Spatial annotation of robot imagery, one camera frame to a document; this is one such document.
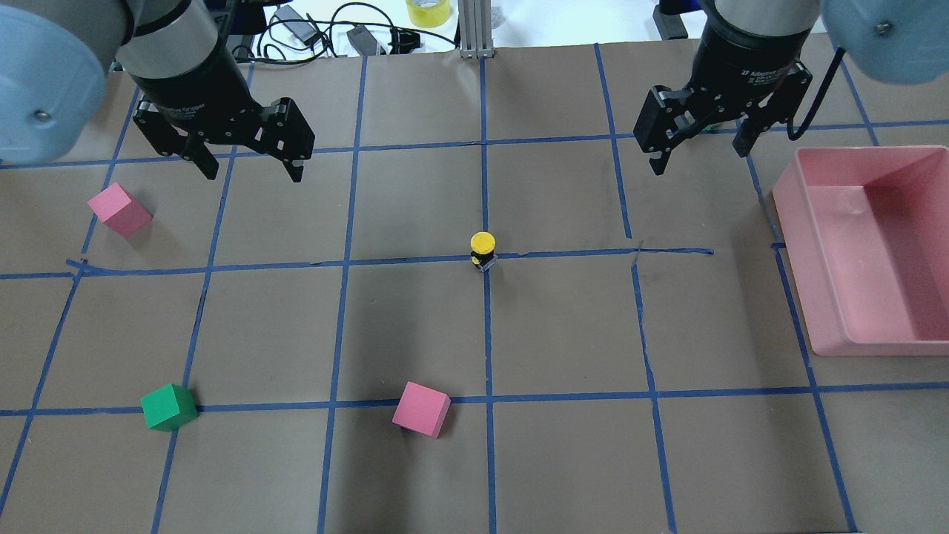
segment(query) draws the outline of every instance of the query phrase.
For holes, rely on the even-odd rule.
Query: cube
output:
[[[409,382],[399,399],[392,422],[437,439],[450,404],[452,399],[447,394]]]
[[[197,418],[191,392],[175,384],[143,396],[141,410],[145,413],[145,425],[162,432],[170,432]]]
[[[145,206],[117,183],[103,189],[88,204],[99,220],[126,239],[152,219]]]

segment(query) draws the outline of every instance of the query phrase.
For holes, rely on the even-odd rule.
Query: blue grid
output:
[[[198,410],[201,412],[228,412],[228,411],[261,411],[261,410],[327,410],[327,426],[326,426],[326,448],[324,455],[324,466],[321,482],[321,497],[319,503],[319,523],[317,525],[318,532],[325,531],[326,524],[326,497],[328,493],[328,482],[330,475],[330,466],[332,459],[332,446],[333,446],[333,429],[335,421],[335,411],[336,410],[350,410],[350,409],[366,409],[366,408],[378,408],[378,407],[393,407],[398,404],[398,399],[380,399],[380,400],[360,400],[360,401],[341,401],[337,399],[337,390],[339,382],[339,368],[340,368],[340,357],[342,349],[342,333],[344,327],[344,310],[345,310],[345,301],[346,301],[346,288],[348,280],[348,270],[349,267],[355,265],[384,265],[384,264],[399,264],[399,263],[427,263],[427,262],[450,262],[450,261],[468,261],[468,256],[437,256],[437,257],[402,257],[402,258],[387,258],[387,259],[365,259],[365,260],[351,260],[350,251],[351,251],[351,240],[352,240],[352,227],[353,227],[353,216],[354,216],[354,207],[355,207],[355,195],[357,188],[357,173],[358,173],[358,163],[360,152],[363,151],[381,151],[381,150],[411,150],[419,148],[438,148],[438,147],[454,147],[454,146],[471,146],[471,145],[480,145],[481,146],[481,163],[482,163],[482,227],[484,230],[489,229],[489,209],[488,209],[488,147],[494,144],[515,144],[515,143],[568,143],[568,142],[577,142],[577,141],[596,141],[596,140],[610,140],[611,147],[613,150],[613,160],[614,168],[616,173],[617,186],[620,194],[620,204],[621,211],[623,216],[623,229],[625,230],[626,236],[628,238],[632,237],[632,232],[629,226],[628,219],[628,210],[625,198],[625,191],[623,187],[623,174],[619,161],[619,148],[618,140],[619,139],[632,139],[633,135],[627,132],[617,132],[615,129],[615,122],[613,117],[612,104],[609,97],[609,89],[606,82],[606,73],[603,65],[603,58],[599,45],[594,45],[593,47],[595,59],[597,62],[597,68],[600,74],[600,81],[603,88],[603,96],[605,102],[605,111],[607,117],[607,123],[609,125],[609,133],[603,135],[587,135],[587,136],[566,136],[566,137],[545,137],[545,138],[525,138],[525,139],[497,139],[490,140],[488,139],[488,115],[487,115],[487,91],[486,91],[486,68],[484,59],[480,60],[479,64],[479,88],[480,88],[480,114],[481,114],[481,136],[479,140],[470,141],[470,142],[460,142],[460,143],[416,143],[416,144],[389,144],[389,145],[375,145],[375,146],[361,146],[360,137],[362,131],[362,118],[363,118],[363,100],[364,100],[364,90],[365,90],[365,74],[367,62],[363,58],[361,76],[360,76],[360,93],[358,101],[358,110],[357,110],[357,122],[356,122],[356,134],[353,146],[349,147],[333,147],[333,148],[320,148],[316,149],[314,153],[352,153],[352,175],[350,183],[350,198],[349,198],[349,211],[348,219],[346,225],[346,240],[345,240],[345,252],[343,260],[331,260],[323,261],[317,263],[306,263],[306,262],[292,262],[292,263],[262,263],[262,264],[243,264],[243,265],[214,265],[214,253],[217,245],[217,237],[220,231],[221,221],[224,214],[224,209],[227,202],[227,196],[229,191],[229,186],[231,182],[233,165],[234,161],[238,158],[248,158],[248,157],[257,157],[256,153],[245,153],[237,152],[237,148],[234,147],[230,154],[219,154],[215,155],[219,159],[228,160],[228,169],[226,178],[224,181],[224,187],[221,194],[220,204],[217,212],[217,218],[214,223],[214,234],[212,237],[212,243],[209,250],[208,261],[204,267],[195,267],[195,268],[183,268],[183,269],[158,269],[158,270],[111,270],[95,267],[88,265],[85,261],[73,261],[69,260],[67,264],[73,268],[73,271],[63,271],[63,272],[50,272],[50,273],[22,273],[22,274],[2,274],[0,275],[0,280],[4,279],[30,279],[30,278],[71,278],[72,285],[69,291],[69,295],[66,299],[63,312],[60,316],[60,319],[57,323],[56,329],[53,334],[53,338],[49,344],[49,349],[47,352],[46,360],[44,361],[44,366],[40,375],[39,382],[37,384],[36,390],[33,394],[33,399],[30,404],[29,409],[25,410],[0,410],[0,417],[26,417],[24,422],[23,430],[20,435],[17,448],[14,452],[13,460],[9,467],[8,476],[3,486],[3,494],[0,495],[0,514],[3,513],[4,506],[6,504],[7,498],[9,496],[10,488],[13,484],[14,475],[19,464],[20,457],[23,453],[24,443],[27,441],[28,433],[32,421],[35,417],[38,416],[48,416],[48,415],[89,415],[89,414],[128,414],[128,413],[141,413],[140,407],[85,407],[85,408],[55,408],[55,409],[40,409],[38,407],[39,401],[43,392],[43,387],[46,382],[47,374],[49,368],[52,364],[52,359],[56,353],[56,347],[59,341],[60,334],[62,333],[63,326],[67,319],[69,309],[71,307],[76,291],[79,287],[79,284],[83,277],[122,277],[122,276],[174,276],[174,275],[183,275],[183,274],[204,274],[204,283],[201,290],[201,298],[199,300],[197,310],[195,312],[195,325],[192,332],[191,341],[188,348],[187,357],[185,360],[184,372],[182,375],[182,384],[187,386],[192,363],[195,355],[195,345],[197,337],[200,331],[201,317],[204,310],[204,303],[207,296],[208,289],[212,281],[212,275],[215,272],[222,271],[244,271],[244,270],[260,270],[260,269],[302,269],[302,268],[319,268],[319,267],[342,267],[343,268],[343,278],[342,286],[340,293],[340,303],[339,311],[337,315],[337,332],[336,332],[336,345],[334,349],[334,359],[333,359],[333,372],[332,372],[332,382],[331,382],[331,393],[330,399],[328,401],[318,401],[318,402],[292,402],[292,403],[258,403],[258,404],[223,404],[223,405],[204,405],[198,407]],[[878,144],[874,130],[876,128],[889,128],[889,127],[902,127],[902,126],[917,126],[917,125],[946,125],[949,124],[949,120],[936,120],[936,121],[912,121],[904,123],[873,123],[869,120],[863,103],[860,99],[859,94],[857,93],[856,86],[853,84],[853,81],[847,70],[847,66],[844,65],[844,74],[847,78],[847,83],[851,89],[855,102],[860,110],[861,116],[863,118],[862,124],[819,124],[814,125],[812,129],[866,129],[867,133],[870,136],[871,141],[874,144]],[[248,82],[252,82],[253,77],[253,68],[251,68],[248,75]],[[135,102],[138,98],[138,90],[136,89],[133,96],[132,102],[129,105],[124,123],[122,125],[121,134],[119,136],[118,143],[116,145],[113,157],[111,160],[103,161],[91,161],[91,162],[54,162],[54,163],[43,163],[43,164],[30,164],[30,165],[17,165],[17,164],[0,164],[0,169],[21,169],[21,168],[48,168],[48,167],[60,167],[60,166],[84,166],[84,165],[97,165],[97,164],[107,164],[108,171],[106,173],[105,180],[102,184],[104,189],[111,181],[112,173],[116,165],[119,164],[131,164],[137,162],[163,162],[169,161],[171,158],[137,158],[137,159],[120,159],[119,153],[121,151],[121,145],[125,137],[125,133],[128,129],[132,113],[135,109]],[[719,130],[709,132],[712,135],[715,134],[730,134],[735,133],[735,128],[721,128]],[[654,431],[656,437],[657,453],[658,453],[658,462],[661,473],[661,482],[662,482],[662,491],[663,497],[666,506],[666,515],[668,527],[671,532],[677,532],[676,526],[676,517],[675,517],[675,508],[674,508],[674,499],[673,499],[673,488],[669,480],[669,469],[668,462],[665,454],[664,439],[662,435],[662,426],[661,426],[661,399],[671,399],[671,398],[711,398],[711,397],[738,397],[738,396],[759,396],[759,395],[804,395],[810,394],[814,400],[814,406],[818,415],[820,422],[821,430],[824,435],[825,443],[828,451],[828,458],[830,460],[831,468],[833,470],[834,480],[837,484],[841,506],[845,513],[847,519],[847,527],[851,531],[857,530],[856,521],[853,516],[853,511],[849,504],[849,499],[847,497],[847,489],[844,481],[843,474],[840,470],[840,467],[837,462],[836,453],[834,450],[833,440],[830,432],[830,427],[827,421],[827,417],[824,413],[824,407],[821,400],[822,394],[827,393],[838,393],[838,392],[855,392],[855,391],[927,391],[927,390],[947,390],[949,389],[949,382],[912,382],[912,383],[890,383],[890,384],[849,384],[849,385],[835,385],[835,386],[821,386],[817,383],[816,377],[812,368],[810,367],[809,353],[807,350],[807,345],[804,339],[804,334],[800,322],[800,317],[798,315],[797,309],[793,301],[793,294],[787,274],[787,270],[781,257],[780,250],[784,248],[784,244],[780,242],[780,234],[778,232],[778,227],[776,221],[773,220],[771,214],[768,212],[767,205],[764,200],[764,193],[760,181],[757,177],[757,173],[754,167],[753,158],[749,157],[747,159],[749,173],[752,178],[752,184],[755,188],[755,191],[758,195],[759,201],[761,202],[762,209],[765,212],[766,217],[768,218],[768,223],[772,228],[775,244],[772,246],[776,268],[781,277],[782,285],[785,291],[785,297],[788,302],[789,312],[791,316],[791,323],[795,330],[798,345],[801,351],[801,356],[803,364],[807,371],[809,384],[802,387],[782,387],[782,388],[743,388],[743,389],[709,389],[709,390],[661,390],[658,388],[656,383],[656,378],[652,372],[652,368],[649,362],[648,355],[648,343],[646,341],[646,329],[644,321],[644,306],[642,298],[642,288],[640,286],[639,280],[639,271],[638,267],[634,264],[631,268],[631,283],[633,286],[634,295],[636,298],[636,308],[639,321],[639,334],[642,343],[642,354],[643,354],[643,365],[646,370],[647,391],[601,391],[601,392],[589,392],[589,393],[549,393],[549,394],[508,394],[508,395],[495,395],[493,393],[493,371],[492,371],[492,334],[491,334],[491,276],[490,273],[484,276],[484,334],[485,334],[485,395],[476,395],[476,396],[459,396],[452,397],[452,402],[456,404],[483,404],[485,405],[486,410],[486,424],[487,424],[487,471],[488,471],[488,498],[489,498],[489,525],[492,534],[497,531],[497,513],[496,513],[496,499],[495,499],[495,480],[494,480],[494,431],[493,431],[493,405],[495,403],[523,403],[523,402],[569,402],[569,401],[596,401],[596,400],[623,400],[623,399],[642,399],[650,400],[652,404],[653,411],[653,423]],[[96,224],[95,217],[90,221],[88,231],[85,236],[83,244],[83,252],[85,253],[88,249],[89,242],[92,237],[92,233],[95,230]],[[538,251],[530,252],[525,254],[517,253],[502,253],[499,254],[501,258],[504,259],[519,259],[524,257],[601,257],[601,256],[618,256],[618,255],[633,255],[638,254],[639,252],[651,253],[651,254],[698,254],[698,255],[711,255],[714,253],[711,249],[704,248],[671,248],[671,249],[656,249],[656,248],[642,248],[642,247],[630,247],[630,248],[613,248],[613,249],[598,249],[598,250],[575,250],[575,251]],[[158,532],[161,520],[161,513],[163,509],[164,497],[167,491],[169,475],[171,472],[172,463],[174,462],[175,457],[175,448],[177,443],[177,431],[173,432],[169,439],[168,451],[166,455],[166,461],[164,470],[162,471],[161,484],[158,489],[158,499],[156,502],[155,515],[152,523],[152,532]]]

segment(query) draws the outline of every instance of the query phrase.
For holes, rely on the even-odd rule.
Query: metal post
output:
[[[458,0],[461,57],[494,57],[491,36],[491,0]]]

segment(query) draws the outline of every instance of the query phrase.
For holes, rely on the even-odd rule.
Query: pink bin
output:
[[[799,148],[774,202],[815,353],[949,355],[949,148]]]

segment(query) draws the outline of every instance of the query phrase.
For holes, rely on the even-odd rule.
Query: green cube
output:
[[[149,429],[170,432],[197,418],[195,399],[191,392],[169,384],[141,398],[141,410]]]

